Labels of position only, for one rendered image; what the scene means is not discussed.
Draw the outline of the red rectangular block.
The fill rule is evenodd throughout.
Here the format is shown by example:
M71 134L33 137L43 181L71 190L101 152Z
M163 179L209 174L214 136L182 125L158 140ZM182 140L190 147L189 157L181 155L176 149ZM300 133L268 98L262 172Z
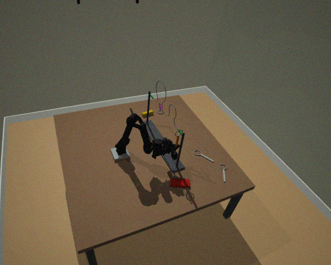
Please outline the red rectangular block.
M190 180L189 179L170 179L170 187L179 187L179 188L190 188Z

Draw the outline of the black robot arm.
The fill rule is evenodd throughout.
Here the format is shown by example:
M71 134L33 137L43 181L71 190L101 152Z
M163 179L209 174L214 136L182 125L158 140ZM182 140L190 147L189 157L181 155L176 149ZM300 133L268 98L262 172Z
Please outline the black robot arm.
M136 122L139 121L140 125L136 124ZM119 142L115 145L116 152L118 155L122 155L126 153L126 145L130 142L129 135L132 130L132 128L138 128L140 130L142 139L143 139L143 150L146 154L150 154L153 151L152 157L156 159L157 156L163 155L162 147L165 148L165 150L171 150L172 141L169 139L153 139L153 143L150 141L146 124L142 121L141 117L139 117L137 114L132 113L127 119L126 119L127 126L125 128L124 134L122 138L119 140ZM162 146L163 142L163 146Z

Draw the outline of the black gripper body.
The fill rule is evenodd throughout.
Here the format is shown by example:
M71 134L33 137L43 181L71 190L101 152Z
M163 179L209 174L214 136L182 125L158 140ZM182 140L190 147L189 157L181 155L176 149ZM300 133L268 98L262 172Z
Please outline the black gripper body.
M164 147L162 147L162 151L163 151L163 155L165 155L166 153L171 153L171 157L173 160L176 160L178 157L178 153L174 150L174 148L172 147L171 150L165 150Z

